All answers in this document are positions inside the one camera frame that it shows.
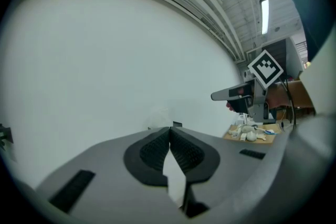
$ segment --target black slot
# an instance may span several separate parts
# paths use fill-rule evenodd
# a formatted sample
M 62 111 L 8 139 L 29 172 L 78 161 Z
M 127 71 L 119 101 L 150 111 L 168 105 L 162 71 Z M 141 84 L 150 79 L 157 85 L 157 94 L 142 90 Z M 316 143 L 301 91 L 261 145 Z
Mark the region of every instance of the black slot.
M 80 170 L 49 202 L 68 213 L 94 176 L 95 173 L 91 171 Z
M 251 151 L 247 149 L 241 150 L 239 153 L 256 159 L 263 159 L 266 155 L 266 153 L 263 152 Z

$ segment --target black rubber pad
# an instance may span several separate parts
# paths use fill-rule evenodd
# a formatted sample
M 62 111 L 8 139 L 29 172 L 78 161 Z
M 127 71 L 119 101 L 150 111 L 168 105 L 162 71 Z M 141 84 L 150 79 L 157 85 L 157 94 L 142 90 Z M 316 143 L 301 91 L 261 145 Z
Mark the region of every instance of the black rubber pad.
M 247 149 L 241 150 L 239 153 L 256 159 L 263 159 L 266 155 L 266 153 L 263 152 L 251 151 Z
M 68 213 L 94 176 L 91 171 L 80 170 L 49 202 Z

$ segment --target fluorescent light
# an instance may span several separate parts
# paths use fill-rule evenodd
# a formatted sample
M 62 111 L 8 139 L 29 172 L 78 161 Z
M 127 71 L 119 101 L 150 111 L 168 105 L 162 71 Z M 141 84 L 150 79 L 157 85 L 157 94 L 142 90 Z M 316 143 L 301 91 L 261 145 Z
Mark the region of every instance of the fluorescent light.
M 261 25 L 261 34 L 264 35 L 268 31 L 268 16 L 269 16 L 269 2 L 268 0 L 261 0 L 261 15 L 263 17 Z

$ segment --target ceiling light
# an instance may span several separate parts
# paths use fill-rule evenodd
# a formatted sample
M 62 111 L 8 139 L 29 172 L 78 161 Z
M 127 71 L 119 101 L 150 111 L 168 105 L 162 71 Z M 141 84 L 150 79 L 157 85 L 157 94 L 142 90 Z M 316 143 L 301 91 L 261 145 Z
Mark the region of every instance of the ceiling light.
M 261 16 L 263 17 L 261 25 L 261 34 L 264 35 L 268 31 L 269 2 L 268 0 L 260 0 Z

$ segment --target black cable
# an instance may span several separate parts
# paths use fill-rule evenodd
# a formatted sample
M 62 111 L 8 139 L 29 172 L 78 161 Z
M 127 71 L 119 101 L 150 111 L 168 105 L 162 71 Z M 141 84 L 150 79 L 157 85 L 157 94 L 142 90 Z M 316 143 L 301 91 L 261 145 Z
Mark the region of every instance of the black cable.
M 293 102 L 293 99 L 292 99 L 292 96 L 290 94 L 290 91 L 288 89 L 288 83 L 287 83 L 287 87 L 286 85 L 284 84 L 283 80 L 279 77 L 279 81 L 281 82 L 281 85 L 283 86 L 283 88 L 285 89 L 285 92 L 287 94 L 287 97 L 288 97 L 288 100 L 289 100 L 289 103 L 292 107 L 292 115 L 293 115 L 293 129 L 296 127 L 296 114 L 295 114 L 295 109 L 294 109 L 294 102 Z

